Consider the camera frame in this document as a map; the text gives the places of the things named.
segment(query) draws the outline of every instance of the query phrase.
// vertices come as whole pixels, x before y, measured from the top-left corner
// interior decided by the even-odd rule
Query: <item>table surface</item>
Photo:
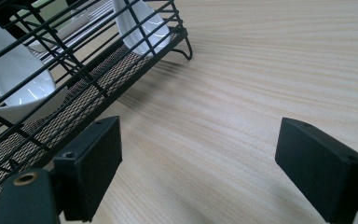
[[[123,162],[93,223],[324,223],[275,149],[287,117],[358,151],[358,1],[176,5],[194,58],[101,115],[121,117]]]

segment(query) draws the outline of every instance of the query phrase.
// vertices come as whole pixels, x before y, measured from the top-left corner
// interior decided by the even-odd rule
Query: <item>wire rack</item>
[[[124,10],[131,10],[131,6],[138,1],[126,1],[127,7],[118,13],[113,12],[110,2],[97,7],[89,14],[87,24],[64,39],[57,36],[56,28],[62,22],[71,20],[88,8],[100,4],[100,1],[75,1],[69,7],[58,10],[57,14],[48,20],[39,17],[38,13],[54,0],[48,0],[39,7],[33,7],[32,1],[27,0],[0,1],[0,10],[9,10],[16,16],[16,20],[5,24],[3,28],[10,29],[21,23],[28,29],[25,35],[1,50],[0,57],[20,44],[29,46],[36,40],[39,41],[47,51],[33,53],[45,66],[27,80],[32,80],[41,71],[48,69],[58,87],[46,101],[30,113],[24,114],[16,123],[0,117],[0,186],[13,174],[48,164],[60,149],[82,132],[168,52],[179,52],[187,59],[191,59],[192,49],[187,31],[173,0],[146,1],[170,28],[170,33],[164,36],[171,39],[168,46],[158,53],[153,46],[144,55],[133,53],[135,47],[127,48],[123,43],[123,38],[127,34],[118,33],[115,18]],[[26,9],[28,13],[19,16],[16,12],[20,9]],[[26,18],[30,16],[38,18],[39,23],[28,22]],[[139,29],[148,18],[140,21],[133,29]],[[144,36],[140,43],[143,41],[148,41],[148,35]],[[188,54],[176,49],[181,42],[188,48]],[[88,50],[87,55],[80,53],[84,49]],[[153,57],[147,56],[149,52],[152,52]],[[12,92],[24,86],[27,80]],[[24,122],[65,88],[68,92],[63,104],[54,113],[34,122]],[[12,92],[0,95],[0,106],[5,105],[4,100]]]

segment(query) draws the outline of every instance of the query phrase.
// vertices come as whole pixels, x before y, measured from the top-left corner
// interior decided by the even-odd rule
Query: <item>wooden table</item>
[[[123,162],[93,223],[324,223],[275,149],[288,117],[358,151],[358,1],[176,5],[194,58],[101,116],[121,116]]]

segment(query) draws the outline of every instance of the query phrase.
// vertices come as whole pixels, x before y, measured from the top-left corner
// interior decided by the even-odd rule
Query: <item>rack leg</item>
[[[188,37],[186,37],[186,43],[187,43],[187,47],[188,47],[188,51],[189,51],[188,55],[181,49],[172,49],[172,51],[181,53],[181,54],[183,54],[183,56],[185,56],[186,59],[191,60],[193,58],[193,49],[191,48],[191,44],[190,44],[190,41],[188,40]]]

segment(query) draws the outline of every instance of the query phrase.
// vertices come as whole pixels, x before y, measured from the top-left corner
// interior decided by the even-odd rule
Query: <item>metal screw hole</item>
[[[15,186],[24,186],[34,182],[37,179],[37,173],[24,174],[13,180]]]
[[[76,154],[73,152],[65,152],[62,154],[65,158],[73,158]]]

